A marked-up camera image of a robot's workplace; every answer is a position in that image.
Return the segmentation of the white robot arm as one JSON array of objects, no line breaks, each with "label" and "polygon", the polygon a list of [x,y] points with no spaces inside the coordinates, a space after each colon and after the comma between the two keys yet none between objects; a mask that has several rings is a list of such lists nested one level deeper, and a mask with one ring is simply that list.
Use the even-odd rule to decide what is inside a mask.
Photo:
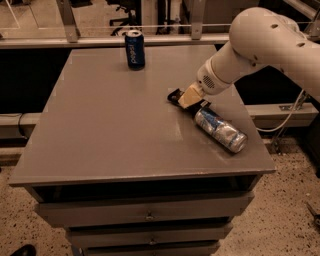
[{"label": "white robot arm", "polygon": [[295,21],[253,7],[234,18],[229,41],[201,66],[178,104],[186,109],[266,66],[320,100],[320,45],[308,40]]}]

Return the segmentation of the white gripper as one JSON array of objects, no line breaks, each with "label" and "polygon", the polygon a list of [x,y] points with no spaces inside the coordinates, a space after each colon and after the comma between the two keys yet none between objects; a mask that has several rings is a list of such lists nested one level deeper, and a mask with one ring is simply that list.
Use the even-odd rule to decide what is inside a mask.
[{"label": "white gripper", "polygon": [[217,95],[228,87],[229,84],[220,80],[214,73],[211,60],[208,59],[197,72],[197,82],[192,83],[187,88],[179,98],[178,103],[183,109],[186,109],[201,101],[205,93],[209,95]]}]

